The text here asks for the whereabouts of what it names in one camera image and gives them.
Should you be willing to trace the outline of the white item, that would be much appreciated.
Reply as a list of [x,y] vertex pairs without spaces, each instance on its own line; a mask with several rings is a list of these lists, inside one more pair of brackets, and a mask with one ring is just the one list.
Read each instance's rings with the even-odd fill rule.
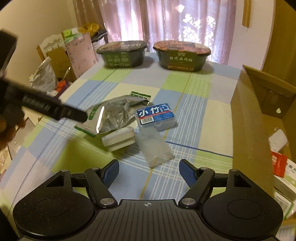
[[149,168],[161,165],[174,158],[174,153],[155,128],[142,128],[135,135],[135,142]]

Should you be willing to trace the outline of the silver green tea bag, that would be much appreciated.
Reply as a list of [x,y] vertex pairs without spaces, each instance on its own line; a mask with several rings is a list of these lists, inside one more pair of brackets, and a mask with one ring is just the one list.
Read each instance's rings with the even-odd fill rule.
[[95,137],[124,128],[138,109],[145,108],[151,100],[150,95],[131,92],[100,102],[86,110],[87,120],[77,123],[74,128]]

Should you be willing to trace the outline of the red snack packet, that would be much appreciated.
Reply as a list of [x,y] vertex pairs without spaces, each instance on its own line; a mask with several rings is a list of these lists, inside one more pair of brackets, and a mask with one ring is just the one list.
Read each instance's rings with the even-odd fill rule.
[[271,151],[271,159],[273,164],[273,174],[283,178],[285,175],[287,156],[281,153]]

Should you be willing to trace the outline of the green white medicine box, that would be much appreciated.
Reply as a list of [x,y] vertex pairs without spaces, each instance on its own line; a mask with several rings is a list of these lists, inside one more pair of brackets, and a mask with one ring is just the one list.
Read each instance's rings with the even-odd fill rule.
[[295,163],[287,159],[284,177],[274,175],[274,198],[287,219],[295,214]]

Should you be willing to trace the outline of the white square lidded container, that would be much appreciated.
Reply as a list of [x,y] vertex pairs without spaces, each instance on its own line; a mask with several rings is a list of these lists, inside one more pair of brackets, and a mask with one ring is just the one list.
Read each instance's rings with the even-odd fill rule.
[[116,130],[102,138],[102,144],[109,152],[117,151],[134,143],[135,132],[131,126]]

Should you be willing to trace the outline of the blue label clear plastic box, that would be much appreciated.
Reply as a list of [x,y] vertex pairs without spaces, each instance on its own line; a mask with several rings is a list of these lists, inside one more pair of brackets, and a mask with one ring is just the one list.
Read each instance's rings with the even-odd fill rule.
[[146,106],[135,112],[138,128],[155,128],[161,132],[176,126],[176,118],[168,103]]

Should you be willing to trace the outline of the pink white cardboard box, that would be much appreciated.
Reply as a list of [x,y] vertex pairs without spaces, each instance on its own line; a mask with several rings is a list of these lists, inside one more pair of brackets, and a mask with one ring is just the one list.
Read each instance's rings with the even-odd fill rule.
[[88,33],[70,41],[65,47],[76,78],[79,78],[97,63]]

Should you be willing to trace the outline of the brown cardboard box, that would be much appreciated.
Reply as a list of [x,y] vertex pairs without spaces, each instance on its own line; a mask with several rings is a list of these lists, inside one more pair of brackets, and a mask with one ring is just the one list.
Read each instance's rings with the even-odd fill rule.
[[233,168],[242,171],[270,196],[274,176],[269,137],[281,129],[283,153],[295,161],[295,87],[244,65],[231,99]]

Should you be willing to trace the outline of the yellow plastic bag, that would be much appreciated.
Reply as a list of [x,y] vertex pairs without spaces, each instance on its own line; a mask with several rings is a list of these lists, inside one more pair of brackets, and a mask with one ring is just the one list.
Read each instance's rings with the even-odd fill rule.
[[78,28],[78,31],[82,34],[88,33],[90,37],[93,37],[98,32],[100,26],[97,23],[87,23]]

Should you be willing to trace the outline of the rectangular dark instant meal bowl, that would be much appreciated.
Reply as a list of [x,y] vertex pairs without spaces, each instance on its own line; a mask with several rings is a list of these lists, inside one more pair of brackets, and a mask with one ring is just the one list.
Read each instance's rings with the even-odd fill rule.
[[107,68],[133,68],[144,62],[145,41],[118,41],[100,46],[96,52],[99,54]]

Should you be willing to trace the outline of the round brown-lid instant noodle bowl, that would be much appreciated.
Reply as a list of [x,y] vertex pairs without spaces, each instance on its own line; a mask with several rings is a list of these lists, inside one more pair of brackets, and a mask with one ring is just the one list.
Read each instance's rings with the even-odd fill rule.
[[158,41],[153,49],[161,67],[177,71],[200,71],[211,55],[211,50],[205,45],[175,40]]

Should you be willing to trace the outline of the wooden door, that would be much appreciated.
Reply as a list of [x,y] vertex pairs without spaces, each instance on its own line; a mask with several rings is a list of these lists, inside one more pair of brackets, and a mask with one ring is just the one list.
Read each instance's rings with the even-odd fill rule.
[[295,86],[295,10],[275,1],[273,31],[262,70]]

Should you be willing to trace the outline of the pink patterned curtain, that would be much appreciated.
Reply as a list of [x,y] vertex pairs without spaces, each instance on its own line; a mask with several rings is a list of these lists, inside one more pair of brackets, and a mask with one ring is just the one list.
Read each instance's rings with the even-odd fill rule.
[[162,40],[203,44],[209,60],[226,65],[232,45],[236,1],[73,1],[79,26],[97,23],[110,42]]

